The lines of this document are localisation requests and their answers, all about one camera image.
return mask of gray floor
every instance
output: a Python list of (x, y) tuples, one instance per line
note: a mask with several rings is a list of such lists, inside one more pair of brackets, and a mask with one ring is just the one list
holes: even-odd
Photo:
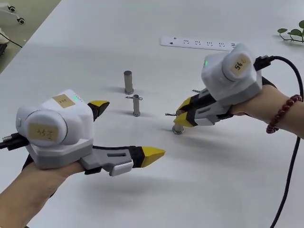
[[(26, 20), (24, 25), (20, 25), (15, 22), (14, 18), (9, 18), (9, 20), (2, 19), (0, 20), (0, 28), (2, 28), (11, 40), (23, 46), (60, 1), (61, 0), (0, 0), (0, 2), (9, 2), (10, 5), (16, 7), (16, 13)], [(0, 57), (0, 73), (19, 50), (20, 48), (18, 46), (9, 43), (5, 54)]]

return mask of green leaf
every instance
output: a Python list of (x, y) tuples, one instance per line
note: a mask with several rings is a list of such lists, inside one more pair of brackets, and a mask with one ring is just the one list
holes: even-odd
[(287, 30), (288, 29), (286, 29), (286, 28), (280, 28), (280, 29), (277, 30), (277, 32), (281, 34), (281, 33), (286, 32)]
[(290, 35), (302, 37), (302, 32), (298, 29), (293, 29), (290, 31)]
[(301, 20), (299, 22), (299, 27), (302, 28), (302, 29), (304, 29), (304, 20)]

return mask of power outlet socket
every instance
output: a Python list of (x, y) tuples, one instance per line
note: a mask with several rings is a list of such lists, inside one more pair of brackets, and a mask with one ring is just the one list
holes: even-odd
[(191, 39), (181, 37), (161, 37), (160, 45), (182, 48), (199, 48), (220, 51), (232, 51), (238, 42)]

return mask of chair caster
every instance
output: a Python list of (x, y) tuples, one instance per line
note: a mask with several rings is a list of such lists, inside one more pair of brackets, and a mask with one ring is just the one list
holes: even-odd
[(8, 6), (8, 8), (10, 12), (12, 13), (16, 12), (16, 8), (14, 6)]
[(19, 24), (23, 25), (25, 23), (25, 20), (23, 18), (18, 18), (17, 21)]

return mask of handwritten label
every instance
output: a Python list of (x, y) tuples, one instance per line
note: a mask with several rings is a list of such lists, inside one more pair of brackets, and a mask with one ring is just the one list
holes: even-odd
[(250, 59), (245, 55), (240, 55), (240, 57), (231, 66), (230, 70), (235, 74), (235, 76), (240, 76), (251, 64)]
[(30, 123), (28, 125), (28, 137), (30, 139), (56, 142), (58, 138), (58, 128), (53, 125)]
[(65, 94), (54, 96), (53, 99), (60, 104), (62, 108), (68, 108), (75, 105), (75, 103)]

